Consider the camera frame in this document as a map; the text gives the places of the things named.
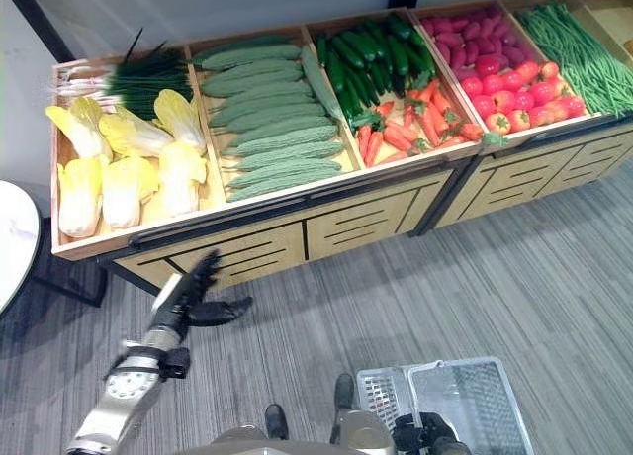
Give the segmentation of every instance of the black shoe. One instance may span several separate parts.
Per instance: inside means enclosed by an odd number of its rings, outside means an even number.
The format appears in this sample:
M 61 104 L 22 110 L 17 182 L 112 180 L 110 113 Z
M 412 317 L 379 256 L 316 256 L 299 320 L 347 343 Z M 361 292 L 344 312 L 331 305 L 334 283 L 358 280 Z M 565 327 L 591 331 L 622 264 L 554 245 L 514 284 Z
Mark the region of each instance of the black shoe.
M 278 404 L 271 404 L 264 413 L 268 438 L 273 440 L 288 440 L 288 422 L 286 414 Z
M 334 406 L 336 410 L 352 409 L 354 402 L 354 378 L 347 373 L 343 373 L 336 379 L 334 388 Z

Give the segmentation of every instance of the tomato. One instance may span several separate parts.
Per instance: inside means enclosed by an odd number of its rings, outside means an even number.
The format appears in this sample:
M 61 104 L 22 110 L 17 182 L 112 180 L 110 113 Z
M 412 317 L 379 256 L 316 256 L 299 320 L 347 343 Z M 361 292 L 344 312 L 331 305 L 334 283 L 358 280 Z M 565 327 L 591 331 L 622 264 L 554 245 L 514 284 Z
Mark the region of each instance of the tomato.
M 507 114 L 514 109 L 516 100 L 514 99 L 514 94 L 510 91 L 497 91 L 491 97 L 495 101 L 495 110 L 497 112 Z
M 534 107 L 534 98 L 529 92 L 517 92 L 514 94 L 514 107 L 521 111 L 530 111 Z
M 559 102 L 567 110 L 568 117 L 578 117 L 585 113 L 585 101 L 581 96 L 563 96 Z
M 552 122 L 564 121 L 568 118 L 569 113 L 563 104 L 559 101 L 552 101 L 545 104 L 545 107 L 550 111 L 552 115 Z
M 477 77 L 467 77 L 462 81 L 462 87 L 471 99 L 484 91 L 484 84 Z
M 542 79 L 550 79 L 558 76 L 559 68 L 558 64 L 554 61 L 547 61 L 541 64 L 538 68 L 539 76 Z
M 495 101 L 489 96 L 476 96 L 473 98 L 473 105 L 481 117 L 489 116 L 497 108 Z
M 501 69 L 500 61 L 491 55 L 484 55 L 477 58 L 475 62 L 475 70 L 479 77 L 490 76 L 491 74 L 497 74 Z
M 560 77 L 550 77 L 547 82 L 552 84 L 554 90 L 556 91 L 556 97 L 560 96 L 570 96 L 572 95 L 572 89 L 570 85 L 565 81 L 565 79 L 561 79 Z
M 525 84 L 529 84 L 538 75 L 538 64 L 534 61 L 525 61 L 516 68 L 516 72 L 523 76 Z
M 503 89 L 503 79 L 496 74 L 485 77 L 482 84 L 484 85 L 484 94 L 488 94 L 489 96 Z
M 503 89 L 506 91 L 516 92 L 525 84 L 523 76 L 516 71 L 508 71 L 501 79 L 503 79 Z
M 510 121 L 510 128 L 513 132 L 526 131 L 530 128 L 530 116 L 527 111 L 515 109 L 507 115 Z
M 542 106 L 556 97 L 554 86 L 549 82 L 541 81 L 532 84 L 527 92 L 534 98 L 534 104 L 537 106 Z
M 535 107 L 530 112 L 530 124 L 532 127 L 544 126 L 552 123 L 552 113 L 547 107 Z
M 486 125 L 491 132 L 496 132 L 502 136 L 510 132 L 510 121 L 501 112 L 487 116 Z

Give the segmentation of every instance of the gray carpet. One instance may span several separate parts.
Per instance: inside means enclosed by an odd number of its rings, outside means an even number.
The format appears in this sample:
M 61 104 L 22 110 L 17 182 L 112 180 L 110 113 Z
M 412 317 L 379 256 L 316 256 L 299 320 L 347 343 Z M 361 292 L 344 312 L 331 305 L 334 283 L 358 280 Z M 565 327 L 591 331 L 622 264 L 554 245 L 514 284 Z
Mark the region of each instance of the gray carpet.
M 168 454 L 262 424 L 276 401 L 294 438 L 326 440 L 336 376 L 500 358 L 538 454 L 633 450 L 633 166 L 433 231 L 399 236 L 224 291 L 238 322 L 193 329 L 129 453 Z M 103 390 L 148 294 L 114 278 L 103 308 L 32 292 L 0 322 L 0 453 L 59 453 Z

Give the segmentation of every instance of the white round table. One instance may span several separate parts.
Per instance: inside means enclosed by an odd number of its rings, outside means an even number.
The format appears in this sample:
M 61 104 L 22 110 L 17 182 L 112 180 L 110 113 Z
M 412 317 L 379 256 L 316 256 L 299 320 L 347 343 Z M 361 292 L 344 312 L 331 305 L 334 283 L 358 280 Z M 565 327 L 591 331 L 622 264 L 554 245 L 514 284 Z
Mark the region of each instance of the white round table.
M 19 293 L 38 254 L 40 213 L 22 188 L 0 181 L 0 314 Z

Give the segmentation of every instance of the plastic basket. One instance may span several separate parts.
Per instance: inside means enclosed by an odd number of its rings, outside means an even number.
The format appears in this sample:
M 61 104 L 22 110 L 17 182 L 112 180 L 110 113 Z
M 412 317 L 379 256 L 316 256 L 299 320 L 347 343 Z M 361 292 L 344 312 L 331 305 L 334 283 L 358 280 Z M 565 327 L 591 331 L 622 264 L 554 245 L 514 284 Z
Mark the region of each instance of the plastic basket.
M 357 375 L 360 406 L 389 428 L 400 415 L 437 412 L 474 455 L 534 455 L 503 365 L 477 358 Z

